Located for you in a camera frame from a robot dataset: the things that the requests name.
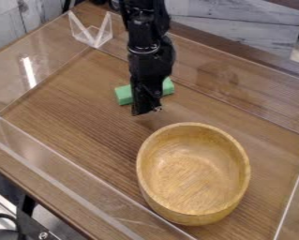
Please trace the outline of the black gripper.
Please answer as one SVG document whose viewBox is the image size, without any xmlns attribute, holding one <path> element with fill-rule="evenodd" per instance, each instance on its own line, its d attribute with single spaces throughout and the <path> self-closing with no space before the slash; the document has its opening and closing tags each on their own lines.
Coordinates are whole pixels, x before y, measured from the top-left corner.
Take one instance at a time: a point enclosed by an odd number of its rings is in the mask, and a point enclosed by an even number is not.
<svg viewBox="0 0 299 240">
<path fill-rule="evenodd" d="M 133 115 L 157 112 L 162 109 L 163 80 L 173 71 L 175 49 L 167 36 L 159 40 L 154 52 L 130 52 L 130 86 L 133 94 Z"/>
</svg>

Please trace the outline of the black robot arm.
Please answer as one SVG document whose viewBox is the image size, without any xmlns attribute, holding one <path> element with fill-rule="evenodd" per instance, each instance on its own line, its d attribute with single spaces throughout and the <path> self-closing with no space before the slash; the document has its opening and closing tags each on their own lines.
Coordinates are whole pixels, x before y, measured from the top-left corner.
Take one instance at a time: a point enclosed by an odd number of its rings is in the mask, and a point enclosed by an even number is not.
<svg viewBox="0 0 299 240">
<path fill-rule="evenodd" d="M 131 114 L 141 115 L 162 109 L 163 81 L 175 62 L 170 15 L 165 0 L 119 0 L 119 7 L 130 37 Z"/>
</svg>

